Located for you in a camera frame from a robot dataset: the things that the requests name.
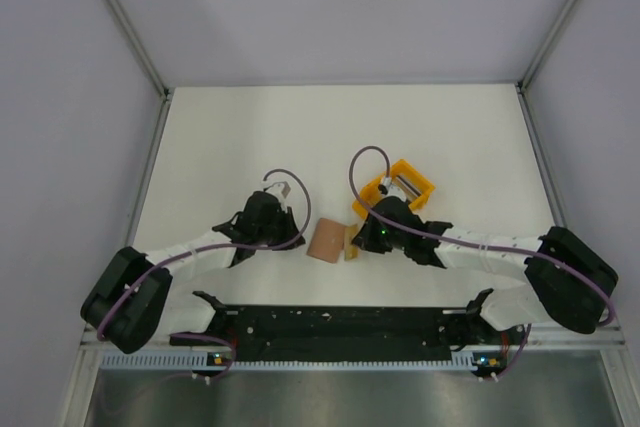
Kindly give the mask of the tan leather card holder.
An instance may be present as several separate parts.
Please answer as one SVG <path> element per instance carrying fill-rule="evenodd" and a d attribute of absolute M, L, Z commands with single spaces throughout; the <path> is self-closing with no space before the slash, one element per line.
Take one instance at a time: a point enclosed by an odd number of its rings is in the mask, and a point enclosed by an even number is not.
<path fill-rule="evenodd" d="M 323 262 L 336 264 L 344 248 L 346 226 L 320 218 L 315 226 L 306 255 Z"/>

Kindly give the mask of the yellow plastic bin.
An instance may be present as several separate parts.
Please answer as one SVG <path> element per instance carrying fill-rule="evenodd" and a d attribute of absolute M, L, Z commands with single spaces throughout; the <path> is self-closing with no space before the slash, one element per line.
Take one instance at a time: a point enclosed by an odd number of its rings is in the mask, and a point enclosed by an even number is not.
<path fill-rule="evenodd" d="M 426 177 L 404 159 L 395 162 L 390 168 L 390 173 L 392 192 L 401 192 L 401 198 L 409 205 L 412 213 L 417 213 L 426 206 L 436 189 Z M 382 199 L 378 185 L 383 178 L 384 174 L 380 174 L 359 192 L 360 197 L 370 207 L 374 207 Z"/>

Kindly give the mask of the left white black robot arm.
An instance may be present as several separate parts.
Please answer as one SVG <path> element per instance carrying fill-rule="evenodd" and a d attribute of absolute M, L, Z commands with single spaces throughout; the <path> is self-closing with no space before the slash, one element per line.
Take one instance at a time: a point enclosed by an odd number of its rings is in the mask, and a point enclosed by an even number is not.
<path fill-rule="evenodd" d="M 164 249 L 116 252 L 81 306 L 80 316 L 99 338 L 131 354 L 152 338 L 193 332 L 205 343 L 226 334 L 211 295 L 177 298 L 180 287 L 198 276 L 226 270 L 260 250 L 291 250 L 305 244 L 287 205 L 286 182 L 253 192 L 244 208 L 205 234 Z"/>

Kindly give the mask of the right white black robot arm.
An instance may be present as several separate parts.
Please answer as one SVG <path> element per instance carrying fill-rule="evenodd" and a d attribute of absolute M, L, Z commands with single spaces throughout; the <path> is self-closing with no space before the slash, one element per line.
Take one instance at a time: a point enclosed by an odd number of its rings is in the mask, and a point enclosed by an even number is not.
<path fill-rule="evenodd" d="M 466 327 L 478 342 L 519 324 L 547 321 L 592 334 L 615 318 L 610 297 L 618 274 L 567 228 L 552 226 L 533 237 L 482 235 L 424 221 L 397 196 L 354 206 L 365 220 L 352 242 L 363 251 L 399 250 L 418 265 L 515 281 L 513 287 L 486 289 L 469 303 Z"/>

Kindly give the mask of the gold credit card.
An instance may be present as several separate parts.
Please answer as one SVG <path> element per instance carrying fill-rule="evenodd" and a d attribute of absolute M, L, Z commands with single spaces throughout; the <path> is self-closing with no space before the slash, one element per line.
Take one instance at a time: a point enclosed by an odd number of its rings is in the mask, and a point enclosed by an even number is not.
<path fill-rule="evenodd" d="M 355 260 L 359 255 L 359 248 L 353 243 L 355 237 L 360 231 L 359 224 L 352 224 L 345 228 L 344 242 L 343 242 L 343 254 L 346 262 Z"/>

